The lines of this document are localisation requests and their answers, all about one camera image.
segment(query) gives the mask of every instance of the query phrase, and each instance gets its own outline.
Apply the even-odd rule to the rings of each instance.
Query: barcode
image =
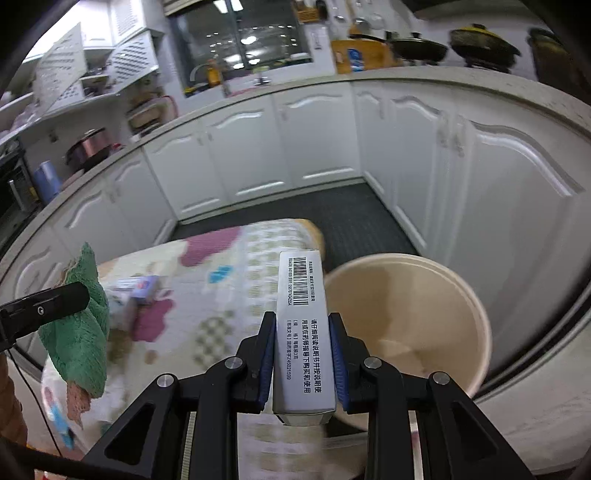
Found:
[[[308,305],[308,274],[306,269],[306,258],[294,258],[293,268],[293,305]]]

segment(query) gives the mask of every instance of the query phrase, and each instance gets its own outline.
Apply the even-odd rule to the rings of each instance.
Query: kitchen cabinet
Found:
[[[202,117],[231,203],[291,188],[270,95]]]
[[[131,227],[139,248],[153,247],[170,237],[176,218],[146,163],[136,150],[107,173],[109,199],[114,199]]]
[[[109,184],[98,176],[54,214],[56,234],[72,255],[84,242],[94,250],[97,264],[139,250],[115,202]]]
[[[352,88],[327,83],[273,94],[295,187],[358,177]]]
[[[10,266],[0,289],[0,305],[25,297],[46,288],[52,288],[68,266],[72,254],[64,247],[51,227],[51,221],[38,230]],[[36,333],[19,338],[17,344],[28,351]],[[40,365],[45,359],[43,346],[37,342],[33,351]]]
[[[591,144],[510,100],[457,92],[458,201],[440,260],[482,300],[501,367],[560,313],[589,264]]]
[[[150,166],[182,220],[228,204],[199,120],[175,128],[144,146]]]
[[[389,148],[391,126],[386,118],[384,88],[381,82],[356,82],[353,92],[361,173],[384,205],[390,207],[397,168]]]
[[[450,178],[452,91],[398,82],[385,83],[384,91],[391,131],[385,137],[393,176],[391,212],[419,253],[433,258]]]
[[[159,30],[165,22],[160,2],[144,0],[111,0],[109,15],[115,45],[146,30]]]
[[[78,23],[82,29],[84,48],[113,46],[107,2],[80,0],[41,36],[27,54],[27,58],[43,55]]]

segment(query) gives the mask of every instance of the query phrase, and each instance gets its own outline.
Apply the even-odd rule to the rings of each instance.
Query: bucket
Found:
[[[333,270],[324,289],[328,311],[340,313],[347,334],[371,355],[418,377],[444,371],[469,396],[480,388],[491,326],[474,291],[450,269],[414,255],[370,255]],[[337,417],[367,430],[367,414],[339,410]]]

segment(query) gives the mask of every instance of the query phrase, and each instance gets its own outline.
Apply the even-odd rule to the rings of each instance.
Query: black floor mat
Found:
[[[179,225],[173,239],[279,218],[305,218],[320,229],[326,243],[326,271],[377,253],[417,255],[396,220],[365,183],[274,200]]]

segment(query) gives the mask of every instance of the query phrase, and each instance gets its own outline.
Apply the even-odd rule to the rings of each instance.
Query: black cable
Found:
[[[0,442],[0,465],[2,465],[0,478],[29,480],[27,474],[23,471],[22,466],[19,465],[12,452],[6,447],[6,445],[4,445],[4,442]]]
[[[83,480],[147,480],[146,477],[112,468],[91,465],[78,460],[61,458],[50,453],[40,452],[11,442],[0,437],[0,442],[8,450],[20,465],[27,465],[44,472],[51,472],[57,475],[64,475],[69,478],[80,478]]]
[[[1,319],[0,319],[0,334],[2,335],[2,339],[5,342],[8,342],[8,339],[6,337],[6,332],[4,331],[4,325],[2,324]],[[49,435],[51,436],[51,439],[53,441],[53,445],[56,447],[57,453],[60,454],[60,457],[63,457],[60,448],[57,446],[56,438],[53,436],[53,432],[51,431],[51,427],[49,426],[49,422],[45,418],[45,412],[43,412],[43,408],[42,408],[41,404],[39,403],[39,399],[35,395],[35,392],[31,388],[31,386],[29,385],[29,382],[27,381],[27,379],[25,378],[25,376],[22,374],[21,368],[18,366],[18,364],[16,363],[14,357],[12,356],[12,352],[10,351],[10,348],[7,349],[7,351],[8,351],[8,355],[10,355],[10,359],[12,360],[12,363],[14,364],[14,366],[17,369],[18,374],[21,376],[22,381],[25,382],[25,385],[29,389],[29,392],[31,392],[31,395],[35,399],[35,403],[37,403],[37,407],[39,408],[39,412],[41,413],[41,417],[43,418],[43,421],[45,422],[45,426],[47,427],[47,431],[49,432]]]

